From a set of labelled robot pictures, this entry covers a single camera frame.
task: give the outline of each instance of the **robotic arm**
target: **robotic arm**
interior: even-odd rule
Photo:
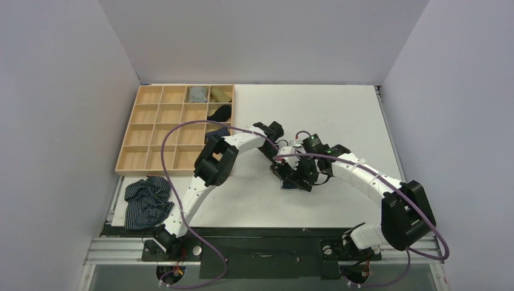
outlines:
[[[256,123],[249,129],[260,133],[272,142],[284,134],[282,126],[273,122],[269,127]],[[183,210],[172,208],[170,216],[154,233],[154,240],[166,253],[177,253],[187,229],[182,222],[180,211],[189,223],[205,197],[228,178],[235,159],[239,153],[257,148],[268,158],[271,171],[284,182],[296,188],[311,191],[320,173],[328,177],[343,179],[351,183],[373,200],[382,210],[380,224],[361,224],[350,229],[343,237],[344,251],[350,257],[358,257],[365,250],[379,252],[380,245],[390,244],[397,250],[405,250],[421,237],[429,233],[430,228],[423,219],[390,187],[396,187],[404,193],[435,226],[435,219],[422,185],[416,181],[402,182],[388,177],[381,172],[365,166],[365,160],[357,158],[342,145],[329,147],[323,144],[317,135],[303,141],[295,140],[292,146],[277,150],[265,138],[254,133],[239,133],[222,138],[212,136],[195,162],[195,174],[185,195],[182,197]],[[221,154],[216,159],[213,154]],[[275,159],[275,156],[286,157]],[[350,161],[334,161],[327,156]]]

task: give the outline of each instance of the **wooden compartment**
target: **wooden compartment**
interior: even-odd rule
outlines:
[[[164,86],[161,97],[161,104],[163,103],[178,103],[185,102],[185,86]]]
[[[123,142],[124,146],[147,146],[150,144],[153,125],[151,124],[130,124]]]
[[[161,93],[162,86],[140,86],[136,104],[158,104]]]
[[[200,87],[204,87],[206,90],[207,90],[207,102],[209,101],[209,95],[210,95],[210,86],[209,85],[188,85],[185,89],[185,97],[184,97],[184,103],[189,103],[189,89],[191,89],[191,87],[196,87],[196,86],[200,86]]]
[[[122,147],[116,168],[120,171],[143,169],[146,162],[147,152],[148,147]]]
[[[182,108],[181,121],[206,120],[207,103],[187,103]]]
[[[158,107],[159,105],[157,104],[136,104],[134,106],[134,110],[132,110],[132,117],[130,118],[130,123],[154,124]]]
[[[160,104],[155,123],[178,123],[182,114],[182,104]]]
[[[175,159],[175,148],[176,147],[174,145],[164,146],[164,162],[166,164],[167,170],[173,169],[173,160]],[[153,145],[149,147],[145,169],[153,171],[157,174],[163,171],[160,145]]]
[[[194,85],[164,84],[140,86],[130,121],[125,132],[116,172],[122,176],[163,175],[161,145],[164,136],[182,122],[207,119],[222,105],[232,103],[188,103],[189,88]],[[207,89],[218,87],[234,98],[233,85],[200,85]],[[224,124],[233,125],[234,112]],[[165,145],[164,156],[169,174],[192,175],[195,161],[205,144],[205,134],[220,125],[195,123],[173,132]]]
[[[221,91],[223,91],[230,98],[232,98],[232,102],[233,102],[233,100],[234,100],[234,86],[233,85],[212,85],[212,86],[210,86],[210,88],[211,89],[212,88],[221,89]],[[214,101],[214,99],[211,98],[210,91],[209,91],[209,103],[216,103],[216,101]]]
[[[173,169],[194,170],[195,161],[202,149],[203,145],[177,145]]]
[[[177,144],[204,144],[205,140],[205,124],[193,123],[182,126],[178,132]]]
[[[176,127],[177,125],[178,125],[178,123],[176,123],[176,124],[156,124],[153,128],[152,140],[151,140],[150,144],[152,146],[161,146],[162,141],[164,140],[164,136],[166,134],[168,134],[168,132],[172,128]],[[179,131],[180,131],[180,129],[177,129],[174,132],[172,132],[172,134],[166,140],[167,146],[172,146],[172,145],[177,144],[177,136],[178,136]]]

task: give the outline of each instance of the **white table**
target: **white table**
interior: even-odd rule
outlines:
[[[400,178],[375,88],[370,85],[236,85],[235,125],[280,123],[289,140],[299,130],[342,144],[387,175]],[[214,189],[191,221],[195,227],[353,227],[380,222],[379,207],[350,184],[331,179],[312,192],[281,190],[258,150],[238,157],[231,177]],[[112,226],[124,226],[124,179]],[[179,194],[190,178],[172,177]]]

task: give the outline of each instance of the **gray wall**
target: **gray wall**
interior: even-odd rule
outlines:
[[[450,286],[512,290],[514,2],[481,2],[430,1],[381,91],[450,244]]]
[[[2,1],[0,39],[0,290],[74,290],[138,80],[96,1]]]
[[[427,0],[99,0],[145,82],[381,84]]]

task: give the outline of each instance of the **purple cable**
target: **purple cable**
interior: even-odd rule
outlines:
[[[188,124],[193,124],[193,123],[212,123],[212,124],[221,125],[223,127],[227,127],[229,129],[239,130],[240,132],[246,132],[246,133],[251,133],[251,134],[254,134],[254,135],[258,135],[258,136],[264,138],[267,142],[269,142],[276,150],[279,150],[279,148],[276,146],[276,144],[271,139],[269,139],[267,136],[263,135],[262,133],[253,132],[251,130],[246,130],[246,129],[240,129],[240,128],[233,127],[233,126],[228,126],[228,125],[222,124],[220,122],[216,122],[216,121],[210,121],[210,120],[188,121],[188,122],[184,122],[184,123],[179,124],[176,127],[172,128],[168,132],[168,134],[165,135],[164,139],[162,140],[161,162],[162,162],[162,169],[164,170],[164,175],[166,176],[166,179],[168,180],[168,184],[170,184],[170,187],[173,190],[173,194],[175,194],[175,198],[177,199],[177,204],[178,204],[178,206],[179,206],[179,208],[181,210],[184,209],[184,207],[182,206],[182,201],[180,200],[180,197],[178,196],[178,192],[177,192],[177,190],[175,189],[175,187],[174,187],[174,185],[172,183],[172,179],[170,178],[170,175],[168,174],[168,170],[166,169],[166,164],[164,162],[164,146],[166,145],[166,140],[168,140],[168,137],[172,134],[172,132],[174,132],[175,130],[179,129],[182,126],[185,126],[185,125],[188,125]],[[227,265],[227,262],[225,261],[225,257],[223,256],[223,254],[215,246],[213,246],[208,241],[206,241],[203,237],[201,237],[199,234],[197,234],[189,226],[189,223],[187,223],[187,221],[185,220],[185,216],[184,216],[184,212],[183,211],[180,211],[180,216],[181,216],[182,221],[184,222],[184,225],[187,228],[187,230],[189,230],[189,232],[191,232],[195,237],[197,237],[202,243],[206,244],[209,248],[211,248],[221,258],[221,261],[223,262],[223,272],[219,276],[217,276],[216,278],[212,279],[209,282],[205,282],[205,283],[201,283],[201,284],[197,284],[197,285],[191,285],[191,286],[174,286],[174,285],[170,285],[170,287],[171,288],[176,288],[176,289],[192,289],[192,288],[203,287],[203,286],[206,286],[206,285],[210,285],[210,284],[212,284],[214,282],[217,282],[218,280],[220,280],[221,278],[223,278],[227,274],[228,265]],[[173,271],[169,271],[169,272],[166,272],[166,273],[162,274],[162,276],[160,277],[160,280],[164,281],[166,276],[168,276],[171,273],[173,273]]]
[[[318,153],[288,153],[286,155],[274,156],[273,159],[287,158],[288,156],[313,156],[315,158],[332,159],[334,161],[343,162],[343,163],[349,164],[351,166],[356,164],[355,162],[348,161],[346,159],[337,158],[335,156],[320,155]],[[409,197],[407,197],[407,195],[403,194],[402,191],[397,189],[395,186],[391,185],[391,183],[389,183],[386,179],[384,179],[384,177],[378,175],[378,173],[375,173],[375,171],[373,171],[372,169],[365,167],[362,164],[358,164],[357,167],[365,170],[366,172],[370,173],[373,176],[376,176],[382,183],[384,183],[387,187],[391,188],[391,190],[393,190],[396,194],[398,194],[403,200],[405,200],[409,204],[410,207],[412,207],[412,209],[414,209],[414,211],[416,211],[418,213],[418,215],[421,217],[421,219],[423,219],[423,221],[429,226],[430,230],[433,231],[435,236],[437,236],[437,238],[441,241],[442,247],[444,248],[444,255],[443,256],[433,256],[433,255],[429,255],[428,253],[422,253],[419,250],[415,250],[410,247],[408,248],[408,250],[410,250],[413,253],[416,253],[420,256],[424,256],[429,259],[435,259],[438,261],[444,261],[445,259],[447,259],[450,256],[450,249],[448,248],[448,244],[442,237],[441,233],[439,233],[439,230],[437,230],[435,228],[435,226],[430,222],[428,217],[426,217],[425,213],[423,213],[423,211],[421,211],[421,209],[414,202],[412,202],[412,200],[409,199]]]
[[[405,250],[405,251],[407,252],[407,267],[405,268],[405,271],[403,272],[402,275],[398,276],[396,279],[394,279],[391,282],[378,283],[378,284],[365,284],[365,285],[360,284],[361,287],[363,287],[363,288],[387,287],[387,286],[391,286],[393,284],[400,282],[400,280],[402,280],[405,276],[407,276],[407,273],[410,270],[410,252],[409,252],[409,250]],[[350,285],[359,286],[359,284],[355,284],[354,282],[351,282],[350,280],[348,280],[348,278],[346,278],[346,277],[344,277],[344,278],[346,279],[346,281],[348,281],[350,283]]]
[[[298,135],[299,135],[300,133],[306,133],[306,134],[308,134],[309,136],[311,136],[311,134],[310,134],[308,131],[306,131],[306,130],[300,130],[299,132],[297,132],[297,133],[295,134],[295,137],[296,137],[296,138],[298,138]]]

